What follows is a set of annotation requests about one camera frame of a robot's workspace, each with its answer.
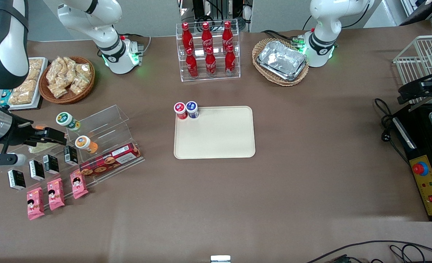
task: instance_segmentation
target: yellow control panel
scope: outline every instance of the yellow control panel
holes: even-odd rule
[[[432,168],[426,155],[410,160],[412,172],[428,215],[432,215]]]

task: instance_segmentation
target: wicker basket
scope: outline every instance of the wicker basket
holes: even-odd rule
[[[281,86],[284,86],[284,87],[289,87],[289,86],[296,85],[297,83],[301,82],[301,80],[307,74],[307,72],[308,72],[308,62],[305,65],[305,67],[303,68],[303,70],[300,72],[300,74],[297,76],[296,80],[294,80],[294,81],[283,80],[280,76],[278,76],[278,75],[274,74],[273,72],[267,70],[266,68],[260,66],[258,64],[258,62],[257,62],[257,57],[261,53],[261,51],[263,51],[263,49],[265,48],[266,44],[268,44],[268,42],[271,42],[271,41],[274,41],[274,40],[278,40],[281,43],[283,43],[284,45],[286,45],[287,47],[295,49],[293,45],[289,44],[288,42],[286,42],[284,40],[279,40],[279,39],[276,39],[276,38],[266,38],[265,40],[262,40],[262,41],[258,42],[258,44],[255,45],[255,47],[253,48],[253,51],[251,52],[253,65],[261,73],[261,75],[263,75],[267,80],[269,80],[269,81],[271,81],[273,83],[276,83],[277,85],[281,85]]]
[[[93,67],[92,63],[87,60],[86,58],[81,58],[81,57],[70,57],[73,61],[75,61],[77,64],[89,64],[89,68],[91,69],[91,80],[89,82],[89,85],[86,87],[85,90],[83,90],[83,92],[81,92],[80,94],[76,95],[75,93],[73,93],[70,90],[70,86],[68,86],[66,88],[66,90],[68,91],[67,94],[63,95],[62,97],[56,99],[54,97],[54,95],[52,95],[51,91],[48,88],[49,82],[47,82],[46,79],[46,74],[49,71],[49,68],[51,67],[51,65],[49,65],[46,70],[44,70],[44,73],[42,73],[41,75],[41,79],[39,80],[39,92],[41,93],[41,96],[51,102],[51,103],[57,103],[57,104],[72,104],[72,103],[77,103],[80,100],[86,98],[86,96],[88,96],[88,94],[91,92],[91,90],[93,89],[93,85],[95,84],[95,76],[96,76],[96,72],[95,72],[95,68]]]

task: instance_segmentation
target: red glass bottle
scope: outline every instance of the red glass bottle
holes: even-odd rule
[[[209,31],[209,23],[203,22],[203,34],[201,35],[201,42],[203,43],[203,50],[207,55],[207,51],[211,47],[211,53],[213,53],[213,35]]]
[[[216,58],[212,46],[206,49],[206,74],[209,78],[216,77]]]
[[[233,76],[236,73],[236,56],[234,55],[234,46],[227,46],[226,54],[226,75]]]
[[[190,33],[190,31],[188,31],[188,23],[187,22],[182,23],[182,30],[183,30],[182,43],[184,45],[185,51],[190,49],[193,52],[193,50],[194,50],[193,36]]]
[[[224,32],[223,32],[223,54],[227,52],[227,47],[232,45],[232,31],[231,22],[224,22]]]
[[[190,74],[190,78],[191,79],[196,79],[198,78],[198,67],[196,66],[196,59],[193,56],[193,52],[191,49],[186,50],[186,64],[187,64],[187,70],[188,73]]]

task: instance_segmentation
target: red cookie package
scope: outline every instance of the red cookie package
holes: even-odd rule
[[[81,174],[80,169],[70,174],[70,181],[72,183],[72,192],[75,199],[88,193],[88,190],[86,190],[85,177]]]
[[[57,178],[47,183],[47,194],[49,196],[51,211],[65,205],[62,178]]]
[[[28,200],[28,219],[33,220],[44,215],[42,188],[36,188],[26,193]]]

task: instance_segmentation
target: white plate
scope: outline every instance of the white plate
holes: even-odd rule
[[[44,72],[44,70],[46,70],[47,68],[47,58],[43,58],[43,57],[34,57],[34,58],[30,58],[30,59],[41,59],[42,61],[42,65],[41,65],[41,70],[39,70],[39,76],[38,76],[38,82],[36,83],[36,89],[34,90],[34,95],[33,95],[33,99],[31,100],[31,103],[29,104],[20,104],[20,105],[10,105],[9,110],[27,110],[29,108],[36,108],[38,106],[39,103],[39,99],[41,98],[41,94],[39,93],[39,81],[41,80],[41,75]],[[2,97],[2,92],[4,90],[0,89],[0,99]]]
[[[250,158],[255,155],[253,113],[248,106],[202,107],[196,119],[176,117],[178,159]]]

